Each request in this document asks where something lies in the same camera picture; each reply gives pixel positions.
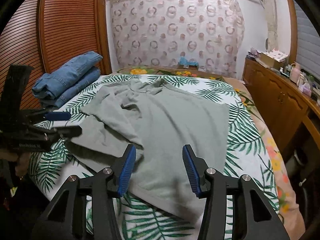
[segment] pink bottle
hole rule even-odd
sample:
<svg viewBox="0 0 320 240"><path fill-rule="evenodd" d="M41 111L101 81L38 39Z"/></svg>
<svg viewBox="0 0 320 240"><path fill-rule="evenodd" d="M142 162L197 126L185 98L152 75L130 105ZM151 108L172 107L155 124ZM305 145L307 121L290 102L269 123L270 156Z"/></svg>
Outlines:
<svg viewBox="0 0 320 240"><path fill-rule="evenodd" d="M293 63L291 64L292 66L292 70L291 70L291 73L290 73L290 80L294 83L297 83L298 82L298 79L299 79L299 76L300 76L300 69L301 69L301 66L299 63Z"/></svg>

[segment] wooden wardrobe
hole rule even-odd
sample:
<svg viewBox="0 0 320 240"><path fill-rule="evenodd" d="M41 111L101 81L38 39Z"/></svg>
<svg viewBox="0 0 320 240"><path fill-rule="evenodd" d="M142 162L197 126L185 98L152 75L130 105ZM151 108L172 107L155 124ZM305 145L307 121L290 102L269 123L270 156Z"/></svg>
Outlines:
<svg viewBox="0 0 320 240"><path fill-rule="evenodd" d="M90 50L103 56L101 73L110 74L105 0L25 0L0 35L0 92L10 64L30 65L21 108L39 108L35 81Z"/></svg>

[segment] metal screw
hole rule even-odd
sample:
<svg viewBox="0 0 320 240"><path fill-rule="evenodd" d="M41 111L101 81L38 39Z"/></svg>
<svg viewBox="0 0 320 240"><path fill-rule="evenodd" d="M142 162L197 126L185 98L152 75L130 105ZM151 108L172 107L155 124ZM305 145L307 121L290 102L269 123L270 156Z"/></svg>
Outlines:
<svg viewBox="0 0 320 240"><path fill-rule="evenodd" d="M302 187L302 184L306 182L307 179L303 179L303 181L299 182L299 187Z"/></svg>
<svg viewBox="0 0 320 240"><path fill-rule="evenodd" d="M208 168L207 169L207 173L209 174L215 174L216 173L216 170L214 168Z"/></svg>
<svg viewBox="0 0 320 240"><path fill-rule="evenodd" d="M68 181L75 181L77 179L77 175L71 175L68 178Z"/></svg>
<svg viewBox="0 0 320 240"><path fill-rule="evenodd" d="M111 168L104 168L102 171L104 174L110 174L112 172Z"/></svg>
<svg viewBox="0 0 320 240"><path fill-rule="evenodd" d="M251 179L251 177L247 174L242 175L242 179L245 181L249 181Z"/></svg>

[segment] blue denim jeans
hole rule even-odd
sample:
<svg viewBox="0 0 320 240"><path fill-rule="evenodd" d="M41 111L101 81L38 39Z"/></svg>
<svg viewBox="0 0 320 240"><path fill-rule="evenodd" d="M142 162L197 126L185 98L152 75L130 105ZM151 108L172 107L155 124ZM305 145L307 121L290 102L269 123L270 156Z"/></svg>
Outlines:
<svg viewBox="0 0 320 240"><path fill-rule="evenodd" d="M43 74L32 88L33 95L40 99L56 99L101 59L94 51L72 58L51 74Z"/></svg>
<svg viewBox="0 0 320 240"><path fill-rule="evenodd" d="M97 67L92 67L86 74L82 76L82 78L76 84L64 91L58 98L43 98L40 99L40 103L44 108L49 106L61 107L76 94L78 94L82 89L95 82L99 78L99 76L100 69L98 69Z"/></svg>

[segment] green leaf pattern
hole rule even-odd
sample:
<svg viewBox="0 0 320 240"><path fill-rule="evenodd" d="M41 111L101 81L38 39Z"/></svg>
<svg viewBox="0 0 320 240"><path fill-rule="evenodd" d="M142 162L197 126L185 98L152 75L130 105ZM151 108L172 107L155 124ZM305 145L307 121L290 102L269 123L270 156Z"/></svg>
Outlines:
<svg viewBox="0 0 320 240"><path fill-rule="evenodd" d="M233 87L223 81L172 75L101 76L60 109L60 111L71 113L69 121L60 121L54 124L45 121L39 123L38 126L49 129L52 126L81 123L86 118L86 115L80 111L81 107L88 104L101 86L105 84L128 81L132 78L151 83L161 77L177 88L219 104L229 105L228 149L224 174L233 177L239 177L242 174L252 176L278 212L279 202L274 174L261 136ZM68 152L62 140L52 146L50 153L32 154L29 174L49 200L71 174L76 174L80 178L92 175ZM114 206L119 229L125 240L197 238L199 225L190 225L189 222L158 210L130 194L125 194L121 200L114 200ZM233 212L230 197L227 198L227 207L225 239L231 239ZM87 197L87 231L93 233L90 197Z"/></svg>

